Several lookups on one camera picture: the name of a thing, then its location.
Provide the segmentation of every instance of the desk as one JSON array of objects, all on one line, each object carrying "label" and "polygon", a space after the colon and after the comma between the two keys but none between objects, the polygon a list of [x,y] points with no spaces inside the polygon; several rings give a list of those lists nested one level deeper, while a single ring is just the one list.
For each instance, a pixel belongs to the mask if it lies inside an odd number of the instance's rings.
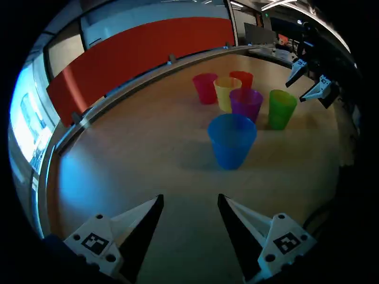
[{"label": "desk", "polygon": [[[201,105],[192,77],[243,70],[264,95],[258,136],[240,169],[222,170],[207,135],[222,111]],[[62,236],[97,213],[118,215],[157,194],[165,207],[139,283],[242,283],[217,207],[217,194],[267,216],[285,212],[302,223],[334,195],[339,166],[334,109],[299,103],[285,131],[267,129],[271,89],[284,89],[290,69],[226,55],[165,77],[109,110],[62,154],[57,198]],[[313,81],[288,91],[299,97]]]}]

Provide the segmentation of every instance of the plastic cup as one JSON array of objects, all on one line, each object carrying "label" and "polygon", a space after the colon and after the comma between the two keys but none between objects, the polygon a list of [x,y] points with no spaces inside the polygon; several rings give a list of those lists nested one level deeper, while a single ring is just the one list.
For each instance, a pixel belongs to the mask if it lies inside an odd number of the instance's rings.
[{"label": "plastic cup", "polygon": [[293,95],[282,91],[270,92],[269,124],[272,129],[283,130],[294,112],[298,101]]},{"label": "plastic cup", "polygon": [[218,164],[224,169],[237,169],[249,153],[257,129],[246,116],[225,114],[212,120],[208,135]]},{"label": "plastic cup", "polygon": [[229,73],[230,77],[239,79],[242,82],[242,88],[251,88],[253,84],[253,75],[244,71],[233,71]]},{"label": "plastic cup", "polygon": [[251,88],[240,88],[230,92],[232,113],[247,116],[254,123],[263,102],[263,96]]},{"label": "plastic cup", "polygon": [[238,89],[242,86],[242,82],[239,79],[232,77],[220,77],[214,81],[218,106],[221,110],[231,113],[232,106],[230,104],[229,94],[232,90]]},{"label": "plastic cup", "polygon": [[215,86],[213,85],[217,77],[214,73],[203,73],[192,78],[202,104],[209,105],[217,101]]}]

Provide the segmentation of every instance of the cable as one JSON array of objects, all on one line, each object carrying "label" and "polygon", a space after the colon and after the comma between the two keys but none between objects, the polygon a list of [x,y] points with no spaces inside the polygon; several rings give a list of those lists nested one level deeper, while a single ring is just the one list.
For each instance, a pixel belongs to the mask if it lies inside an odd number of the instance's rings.
[{"label": "cable", "polygon": [[303,229],[307,229],[307,227],[309,226],[309,224],[320,214],[328,211],[331,207],[331,205],[333,204],[333,199],[328,201],[327,203],[325,203],[324,205],[320,206],[319,208],[317,208],[315,211],[313,211],[313,213],[308,217],[308,219],[305,220],[304,224],[303,224]]}]

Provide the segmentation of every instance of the ceiling light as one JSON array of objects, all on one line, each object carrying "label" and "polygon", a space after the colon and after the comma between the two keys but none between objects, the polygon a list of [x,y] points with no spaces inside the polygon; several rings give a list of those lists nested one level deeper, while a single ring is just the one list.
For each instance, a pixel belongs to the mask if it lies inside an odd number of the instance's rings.
[{"label": "ceiling light", "polygon": [[273,8],[273,7],[277,6],[277,5],[283,5],[285,3],[296,2],[296,1],[297,0],[277,0],[275,2],[267,4],[266,6],[263,6],[262,9],[261,9],[261,11],[263,12],[263,11],[265,11],[267,9],[270,9],[270,8]]},{"label": "ceiling light", "polygon": [[241,7],[241,8],[243,7],[243,5],[236,3],[236,2],[233,2],[233,1],[230,1],[230,4],[236,5],[236,6]]}]

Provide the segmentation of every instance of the purple plastic cup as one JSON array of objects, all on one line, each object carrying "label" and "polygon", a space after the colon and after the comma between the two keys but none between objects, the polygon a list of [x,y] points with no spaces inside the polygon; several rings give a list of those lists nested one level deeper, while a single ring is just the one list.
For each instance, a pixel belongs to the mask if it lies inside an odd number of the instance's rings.
[{"label": "purple plastic cup", "polygon": [[232,113],[250,118],[254,123],[263,102],[263,96],[250,88],[235,89],[230,92]]}]

